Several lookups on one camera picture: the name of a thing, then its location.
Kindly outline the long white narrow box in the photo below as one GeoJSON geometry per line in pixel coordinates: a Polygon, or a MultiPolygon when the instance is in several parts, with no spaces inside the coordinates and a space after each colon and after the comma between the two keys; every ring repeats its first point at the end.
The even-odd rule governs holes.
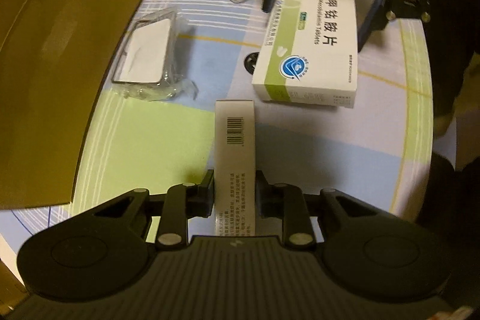
{"type": "Polygon", "coordinates": [[[219,236],[256,233],[255,104],[219,100],[215,105],[215,230],[219,236]]]}

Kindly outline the white green tablet box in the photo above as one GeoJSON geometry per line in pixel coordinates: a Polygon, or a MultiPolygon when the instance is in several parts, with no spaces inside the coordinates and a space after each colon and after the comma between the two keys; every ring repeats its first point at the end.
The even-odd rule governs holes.
{"type": "Polygon", "coordinates": [[[352,108],[357,91],[355,0],[276,0],[252,86],[262,101],[352,108]]]}

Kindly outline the clear white box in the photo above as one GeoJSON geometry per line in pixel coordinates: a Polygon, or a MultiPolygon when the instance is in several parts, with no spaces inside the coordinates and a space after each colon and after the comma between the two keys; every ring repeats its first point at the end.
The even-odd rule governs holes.
{"type": "Polygon", "coordinates": [[[176,41],[184,25],[178,9],[168,7],[138,19],[117,53],[113,91],[123,98],[168,101],[195,99],[198,88],[178,72],[176,41]]]}

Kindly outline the checked tablecloth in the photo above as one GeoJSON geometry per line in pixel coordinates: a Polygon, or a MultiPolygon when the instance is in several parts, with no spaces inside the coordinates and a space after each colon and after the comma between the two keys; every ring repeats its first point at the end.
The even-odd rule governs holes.
{"type": "MultiPolygon", "coordinates": [[[[164,193],[211,166],[215,103],[256,98],[243,60],[260,47],[268,18],[260,0],[144,0],[138,14],[170,6],[186,22],[178,52],[197,97],[140,101],[103,88],[72,202],[2,211],[2,251],[132,188],[164,193]]],[[[338,188],[413,218],[430,167],[432,109],[422,24],[396,19],[360,52],[352,109],[256,102],[256,164],[273,182],[338,188]]]]}

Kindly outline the brown cardboard box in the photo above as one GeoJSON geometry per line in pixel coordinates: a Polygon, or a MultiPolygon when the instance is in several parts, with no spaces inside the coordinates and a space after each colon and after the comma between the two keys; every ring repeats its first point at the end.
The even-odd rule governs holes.
{"type": "Polygon", "coordinates": [[[1,0],[1,207],[68,203],[100,88],[142,0],[1,0]]]}

